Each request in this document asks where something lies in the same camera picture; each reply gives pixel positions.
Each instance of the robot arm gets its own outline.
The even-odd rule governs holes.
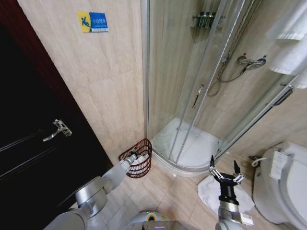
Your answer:
[[[244,176],[241,175],[236,161],[234,161],[234,168],[234,175],[221,173],[214,167],[214,158],[211,157],[209,172],[220,183],[221,188],[219,222],[215,225],[216,230],[241,230],[239,224],[253,225],[252,217],[239,212],[239,202],[236,200],[234,186],[240,184]]]
[[[116,164],[102,177],[98,176],[83,185],[75,193],[78,208],[57,216],[45,227],[45,230],[86,230],[87,220],[106,205],[106,195],[122,182],[136,158],[136,155],[132,154]]]

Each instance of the door lever handle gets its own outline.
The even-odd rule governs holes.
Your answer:
[[[50,136],[44,138],[43,141],[48,141],[48,140],[53,139],[60,132],[64,133],[64,135],[66,137],[69,137],[69,136],[72,135],[71,130],[64,124],[64,122],[62,120],[55,119],[54,122],[52,122],[52,123],[56,127],[58,127],[58,129],[53,134],[51,134]]]

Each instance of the door handle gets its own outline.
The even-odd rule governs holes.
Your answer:
[[[280,98],[275,104],[270,104],[271,107],[275,107],[284,102],[292,93],[293,93],[293,85],[288,86],[289,90]]]
[[[64,124],[64,122],[62,120],[55,119],[54,122],[52,122],[52,123],[56,127],[58,127],[58,129],[53,134],[51,134],[50,136],[44,138],[43,141],[48,141],[48,140],[53,139],[60,132],[64,133],[64,135],[66,137],[69,137],[69,136],[72,135],[71,130]]]
[[[198,92],[197,92],[197,95],[196,95],[196,98],[195,98],[195,101],[194,101],[194,104],[193,104],[192,109],[195,108],[196,102],[197,102],[197,100],[198,100],[198,97],[199,97],[199,95],[200,95],[201,90],[203,89],[203,87],[204,87],[204,84],[200,84],[200,88],[198,89]]]

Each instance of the shower hose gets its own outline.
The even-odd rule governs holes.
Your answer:
[[[242,76],[243,73],[245,73],[245,71],[246,71],[246,67],[245,67],[244,69],[242,69],[242,71],[241,71],[236,77],[234,77],[234,78],[232,78],[232,79],[230,79],[230,80],[222,80],[222,79],[220,78],[221,72],[222,72],[222,71],[220,71],[219,76],[217,77],[217,81],[216,81],[212,86],[210,86],[208,92],[210,92],[210,90],[212,89],[212,87],[218,83],[217,90],[216,90],[216,92],[215,92],[214,94],[209,94],[209,93],[208,93],[208,96],[209,96],[209,97],[214,97],[215,95],[217,95],[218,92],[220,91],[221,83],[229,83],[229,82],[231,82],[231,81],[234,81],[234,80],[238,79],[240,76]]]

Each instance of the shower enclosure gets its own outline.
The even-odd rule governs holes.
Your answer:
[[[261,0],[141,1],[146,136],[183,174],[206,172],[212,155],[218,159],[291,94],[293,77],[266,63],[278,52],[266,32],[286,9],[272,18],[270,7]]]

